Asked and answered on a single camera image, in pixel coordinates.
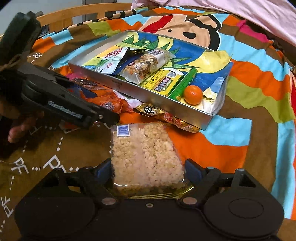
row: yellow snack box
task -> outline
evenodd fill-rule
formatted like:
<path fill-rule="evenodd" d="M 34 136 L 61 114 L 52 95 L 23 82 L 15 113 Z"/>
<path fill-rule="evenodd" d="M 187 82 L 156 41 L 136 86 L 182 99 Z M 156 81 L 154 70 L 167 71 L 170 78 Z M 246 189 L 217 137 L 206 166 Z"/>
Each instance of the yellow snack box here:
<path fill-rule="evenodd" d="M 164 96 L 168 96 L 179 83 L 182 76 L 170 70 L 159 70 L 155 75 L 145 79 L 141 87 L 152 90 Z"/>

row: white wall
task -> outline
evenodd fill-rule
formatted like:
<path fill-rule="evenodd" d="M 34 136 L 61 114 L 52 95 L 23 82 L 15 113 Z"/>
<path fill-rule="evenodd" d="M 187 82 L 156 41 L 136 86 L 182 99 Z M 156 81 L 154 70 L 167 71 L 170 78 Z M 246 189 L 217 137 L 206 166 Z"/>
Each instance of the white wall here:
<path fill-rule="evenodd" d="M 44 14 L 57 10 L 82 5 L 82 0 L 11 0 L 0 12 L 0 34 L 4 33 L 7 26 L 18 12 L 27 13 L 28 11 Z"/>

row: wooden bed frame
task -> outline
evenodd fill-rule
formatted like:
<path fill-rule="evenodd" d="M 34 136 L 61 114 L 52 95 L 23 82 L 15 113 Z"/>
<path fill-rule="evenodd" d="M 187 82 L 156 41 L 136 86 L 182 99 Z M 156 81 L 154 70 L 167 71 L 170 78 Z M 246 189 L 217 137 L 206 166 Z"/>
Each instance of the wooden bed frame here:
<path fill-rule="evenodd" d="M 89 4 L 45 14 L 37 17 L 37 20 L 41 23 L 41 26 L 49 25 L 49 31 L 52 33 L 73 25 L 72 18 L 76 16 L 96 13 L 96 18 L 100 19 L 105 17 L 106 12 L 126 11 L 130 9 L 131 3 Z"/>

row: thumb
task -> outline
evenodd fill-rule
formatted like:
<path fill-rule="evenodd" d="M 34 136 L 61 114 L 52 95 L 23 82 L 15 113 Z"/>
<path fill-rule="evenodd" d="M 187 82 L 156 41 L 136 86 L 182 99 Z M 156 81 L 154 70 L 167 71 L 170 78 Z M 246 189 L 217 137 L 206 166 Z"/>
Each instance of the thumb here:
<path fill-rule="evenodd" d="M 20 116 L 20 112 L 4 96 L 0 96 L 0 115 L 9 119 L 17 119 Z"/>

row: bed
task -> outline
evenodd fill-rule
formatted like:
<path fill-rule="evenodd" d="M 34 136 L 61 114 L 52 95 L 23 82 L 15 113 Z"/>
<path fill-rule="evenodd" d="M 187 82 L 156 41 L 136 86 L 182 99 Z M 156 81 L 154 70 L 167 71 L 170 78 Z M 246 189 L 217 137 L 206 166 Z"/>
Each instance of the bed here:
<path fill-rule="evenodd" d="M 215 9 L 130 7 L 93 4 L 40 16 L 39 21 L 43 26 L 49 24 L 51 33 L 36 41 L 28 61 L 69 75 L 68 61 L 85 49 L 119 32 L 139 29 L 227 51 L 234 65 L 218 115 L 205 131 L 192 134 L 172 126 L 169 135 L 182 161 L 191 158 L 203 167 L 214 166 L 223 172 L 233 173 L 237 168 L 250 172 L 284 207 L 279 237 L 294 240 L 294 64 L 283 54 L 278 41 L 268 38 L 266 30 L 251 21 Z M 105 17 L 106 11 L 119 10 L 124 12 Z M 98 20 L 72 25 L 72 17 L 94 12 L 98 12 Z M 120 115 L 122 124 L 151 121 L 154 119 L 133 112 Z M 87 131 L 61 129 L 59 123 L 46 117 L 38 120 L 10 156 L 1 159 L 2 241 L 19 238 L 13 209 L 53 168 L 74 172 L 84 166 L 97 166 L 110 157 L 110 131 L 104 125 Z"/>

